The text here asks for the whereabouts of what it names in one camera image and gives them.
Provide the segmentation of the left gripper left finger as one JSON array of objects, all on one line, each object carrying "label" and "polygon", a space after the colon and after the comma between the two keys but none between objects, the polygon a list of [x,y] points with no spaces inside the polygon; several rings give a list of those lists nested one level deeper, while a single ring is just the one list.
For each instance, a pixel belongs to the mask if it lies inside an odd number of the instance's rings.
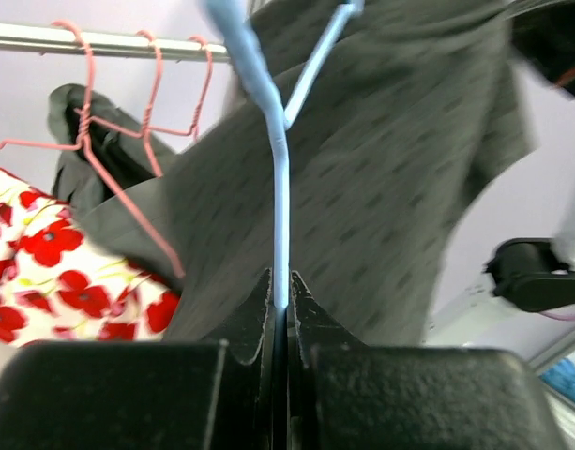
[{"label": "left gripper left finger", "polygon": [[196,342],[47,342],[0,376],[0,449],[266,449],[271,276]]}]

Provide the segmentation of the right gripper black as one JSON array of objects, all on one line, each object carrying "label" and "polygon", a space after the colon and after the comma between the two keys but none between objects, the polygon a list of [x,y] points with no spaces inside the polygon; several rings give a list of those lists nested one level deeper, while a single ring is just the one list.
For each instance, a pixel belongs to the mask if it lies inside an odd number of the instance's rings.
[{"label": "right gripper black", "polygon": [[575,97],[575,0],[512,1],[512,45],[549,83]]}]

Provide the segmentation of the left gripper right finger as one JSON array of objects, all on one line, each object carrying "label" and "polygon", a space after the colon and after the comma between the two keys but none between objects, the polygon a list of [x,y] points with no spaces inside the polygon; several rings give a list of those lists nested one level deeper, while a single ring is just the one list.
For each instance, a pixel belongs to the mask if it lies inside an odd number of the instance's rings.
[{"label": "left gripper right finger", "polygon": [[370,347],[299,274],[289,318],[294,449],[563,449],[537,377],[495,349]]}]

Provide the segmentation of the dark grey dotted skirt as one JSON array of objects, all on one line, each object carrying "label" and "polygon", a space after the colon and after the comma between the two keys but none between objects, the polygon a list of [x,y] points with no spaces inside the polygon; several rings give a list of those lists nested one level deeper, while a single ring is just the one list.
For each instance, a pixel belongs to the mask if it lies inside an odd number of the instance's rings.
[{"label": "dark grey dotted skirt", "polygon": [[[368,344],[420,343],[451,230],[527,154],[508,45],[500,1],[370,1],[289,130],[291,266]],[[170,337],[214,329],[271,264],[272,172],[245,103],[165,174],[186,272]]]}]

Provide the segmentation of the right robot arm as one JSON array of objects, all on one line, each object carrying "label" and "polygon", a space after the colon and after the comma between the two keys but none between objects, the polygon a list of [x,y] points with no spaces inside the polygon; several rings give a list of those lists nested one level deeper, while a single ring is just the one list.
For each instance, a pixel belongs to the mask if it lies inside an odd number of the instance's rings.
[{"label": "right robot arm", "polygon": [[[545,80],[575,97],[575,1],[515,1],[512,45]],[[502,243],[486,266],[492,295],[517,309],[547,315],[575,305],[575,193],[551,239]]]}]

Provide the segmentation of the red poppy white skirt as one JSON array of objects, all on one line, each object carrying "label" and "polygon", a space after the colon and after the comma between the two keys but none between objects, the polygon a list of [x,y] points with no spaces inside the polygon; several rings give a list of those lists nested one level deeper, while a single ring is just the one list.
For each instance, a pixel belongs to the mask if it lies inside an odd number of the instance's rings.
[{"label": "red poppy white skirt", "polygon": [[0,342],[157,340],[179,297],[89,241],[63,202],[0,168]]}]

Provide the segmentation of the blue plastic basket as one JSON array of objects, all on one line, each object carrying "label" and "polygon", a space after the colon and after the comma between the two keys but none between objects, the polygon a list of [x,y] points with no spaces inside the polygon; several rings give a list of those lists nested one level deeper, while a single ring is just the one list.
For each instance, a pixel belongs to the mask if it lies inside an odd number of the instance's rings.
[{"label": "blue plastic basket", "polygon": [[565,357],[545,370],[539,378],[575,404],[575,362]]}]

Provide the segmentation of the clothes rack silver white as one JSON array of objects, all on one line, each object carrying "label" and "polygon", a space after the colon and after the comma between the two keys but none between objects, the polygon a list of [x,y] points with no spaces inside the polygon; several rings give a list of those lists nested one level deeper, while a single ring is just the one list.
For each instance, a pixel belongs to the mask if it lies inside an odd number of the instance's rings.
[{"label": "clothes rack silver white", "polygon": [[[95,56],[153,59],[154,49],[142,36],[83,32],[83,40]],[[220,44],[204,46],[194,40],[159,38],[157,44],[165,60],[204,61],[208,54],[216,62],[227,63],[229,56]],[[69,30],[59,26],[34,26],[0,22],[0,51],[24,53],[81,54],[83,45]]]}]

